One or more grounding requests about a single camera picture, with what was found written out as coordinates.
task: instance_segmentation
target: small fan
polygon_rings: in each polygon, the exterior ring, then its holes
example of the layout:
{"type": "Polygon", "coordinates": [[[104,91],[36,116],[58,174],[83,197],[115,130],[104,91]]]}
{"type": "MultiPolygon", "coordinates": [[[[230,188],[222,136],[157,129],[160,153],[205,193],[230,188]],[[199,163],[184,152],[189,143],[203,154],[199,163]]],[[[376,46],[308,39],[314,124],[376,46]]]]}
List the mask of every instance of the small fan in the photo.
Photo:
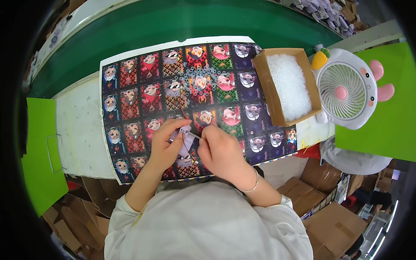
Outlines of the small fan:
{"type": "Polygon", "coordinates": [[[380,62],[372,60],[370,69],[362,59],[346,50],[331,49],[331,55],[328,50],[324,52],[327,54],[318,52],[312,62],[322,103],[318,122],[329,121],[356,130],[373,114],[377,101],[393,96],[394,87],[387,84],[377,88],[376,81],[384,74],[380,62]]]}

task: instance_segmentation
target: green board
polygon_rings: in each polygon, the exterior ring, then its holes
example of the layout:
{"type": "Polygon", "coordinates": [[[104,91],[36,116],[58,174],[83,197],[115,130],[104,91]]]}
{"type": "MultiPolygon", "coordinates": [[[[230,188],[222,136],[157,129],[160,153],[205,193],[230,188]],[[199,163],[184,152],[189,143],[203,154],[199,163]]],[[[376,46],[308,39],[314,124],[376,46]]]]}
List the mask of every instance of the green board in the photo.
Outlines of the green board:
{"type": "Polygon", "coordinates": [[[66,41],[45,63],[29,97],[52,98],[99,70],[116,54],[190,38],[249,36],[262,48],[304,48],[342,40],[330,29],[287,7],[265,0],[147,0],[116,9],[66,41]]]}
{"type": "Polygon", "coordinates": [[[368,65],[376,59],[384,67],[377,81],[382,87],[394,85],[394,95],[377,107],[358,130],[336,126],[335,146],[368,154],[416,161],[416,66],[407,42],[355,53],[368,65]]]}
{"type": "Polygon", "coordinates": [[[27,98],[27,109],[29,134],[27,154],[22,158],[23,174],[33,208],[41,216],[68,192],[68,185],[62,171],[55,136],[56,101],[27,98]]]}

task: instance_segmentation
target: white sweatshirt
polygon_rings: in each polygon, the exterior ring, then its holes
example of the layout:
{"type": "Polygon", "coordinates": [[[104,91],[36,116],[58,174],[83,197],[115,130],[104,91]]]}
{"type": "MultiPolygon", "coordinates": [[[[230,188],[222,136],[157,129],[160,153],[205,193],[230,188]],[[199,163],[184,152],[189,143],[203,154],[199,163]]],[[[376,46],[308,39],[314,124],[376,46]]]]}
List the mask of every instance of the white sweatshirt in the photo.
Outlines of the white sweatshirt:
{"type": "Polygon", "coordinates": [[[252,207],[233,187],[208,182],[156,194],[134,211],[123,197],[111,215],[104,256],[114,259],[312,260],[289,198],[252,207]]]}

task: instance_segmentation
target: pink bunny ear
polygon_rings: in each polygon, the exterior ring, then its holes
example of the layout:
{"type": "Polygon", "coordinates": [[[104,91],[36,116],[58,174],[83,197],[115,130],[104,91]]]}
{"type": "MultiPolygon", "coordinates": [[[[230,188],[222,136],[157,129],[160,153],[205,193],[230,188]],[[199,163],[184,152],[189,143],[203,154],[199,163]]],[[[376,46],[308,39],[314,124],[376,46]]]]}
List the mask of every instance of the pink bunny ear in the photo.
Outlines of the pink bunny ear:
{"type": "Polygon", "coordinates": [[[377,101],[387,101],[389,100],[394,94],[394,86],[393,84],[386,84],[382,87],[377,88],[377,101]]]}
{"type": "Polygon", "coordinates": [[[372,59],[370,61],[370,68],[373,71],[373,76],[376,81],[384,75],[383,65],[378,60],[372,59]]]}

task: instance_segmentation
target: sleeve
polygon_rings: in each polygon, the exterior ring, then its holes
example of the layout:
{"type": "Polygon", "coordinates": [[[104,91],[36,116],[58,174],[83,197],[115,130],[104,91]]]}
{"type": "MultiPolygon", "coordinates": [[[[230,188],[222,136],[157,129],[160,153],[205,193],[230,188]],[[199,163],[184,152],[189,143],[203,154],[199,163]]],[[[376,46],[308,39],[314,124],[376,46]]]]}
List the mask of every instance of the sleeve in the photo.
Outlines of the sleeve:
{"type": "Polygon", "coordinates": [[[279,205],[267,208],[255,206],[273,241],[280,243],[290,259],[313,260],[312,246],[305,227],[293,210],[292,200],[282,195],[279,205]]]}
{"type": "Polygon", "coordinates": [[[140,212],[132,209],[126,202],[125,195],[117,200],[105,238],[104,258],[106,260],[119,259],[118,250],[126,237],[126,231],[139,217],[140,212]]]}

